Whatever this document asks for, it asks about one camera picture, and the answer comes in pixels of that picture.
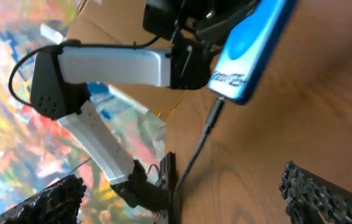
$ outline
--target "table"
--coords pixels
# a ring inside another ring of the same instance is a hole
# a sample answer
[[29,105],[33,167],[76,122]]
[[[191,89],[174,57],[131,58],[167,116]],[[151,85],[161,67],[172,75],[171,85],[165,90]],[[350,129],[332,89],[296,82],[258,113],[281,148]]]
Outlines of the table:
[[[189,91],[167,120],[179,172],[215,95]],[[183,187],[184,223],[288,223],[286,162],[352,191],[352,1],[299,1],[246,106],[227,103]]]

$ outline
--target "colorful painting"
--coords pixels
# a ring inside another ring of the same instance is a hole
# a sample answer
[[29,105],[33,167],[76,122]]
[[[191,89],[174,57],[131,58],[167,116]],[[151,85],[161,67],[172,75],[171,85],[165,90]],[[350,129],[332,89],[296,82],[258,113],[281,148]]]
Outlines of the colorful painting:
[[[7,90],[15,63],[28,51],[50,43],[39,32],[49,20],[70,24],[77,1],[0,0],[0,214],[30,197],[89,158],[78,142],[56,122],[16,102]],[[28,99],[34,59],[14,80]],[[111,87],[90,83],[92,101],[121,145],[147,168],[164,155],[165,126],[111,94]],[[153,214],[129,208],[109,187],[99,167],[89,161],[75,171],[88,187],[80,210],[82,223],[152,223]],[[149,178],[155,181],[153,170]]]

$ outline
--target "blue smartphone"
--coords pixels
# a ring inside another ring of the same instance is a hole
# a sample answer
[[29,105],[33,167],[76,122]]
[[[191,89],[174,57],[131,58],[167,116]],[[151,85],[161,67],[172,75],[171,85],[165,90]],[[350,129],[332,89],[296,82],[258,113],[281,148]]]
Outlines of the blue smartphone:
[[229,34],[209,89],[243,105],[251,98],[296,0],[260,0]]

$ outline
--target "screw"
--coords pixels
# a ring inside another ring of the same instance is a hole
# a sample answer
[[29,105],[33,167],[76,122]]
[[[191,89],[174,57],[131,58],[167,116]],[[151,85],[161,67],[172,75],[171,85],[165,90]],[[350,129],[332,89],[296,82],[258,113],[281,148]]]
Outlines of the screw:
[[207,15],[206,19],[212,19],[215,16],[216,12],[214,10],[211,10]]

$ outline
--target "wood grain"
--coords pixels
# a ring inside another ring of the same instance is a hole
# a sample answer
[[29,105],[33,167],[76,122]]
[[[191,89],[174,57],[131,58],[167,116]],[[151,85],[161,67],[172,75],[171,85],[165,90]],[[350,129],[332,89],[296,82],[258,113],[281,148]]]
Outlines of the wood grain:
[[[183,170],[215,99],[190,91],[167,122]],[[183,188],[183,223],[288,223],[285,163],[352,191],[352,0],[299,1],[252,100],[227,103]]]

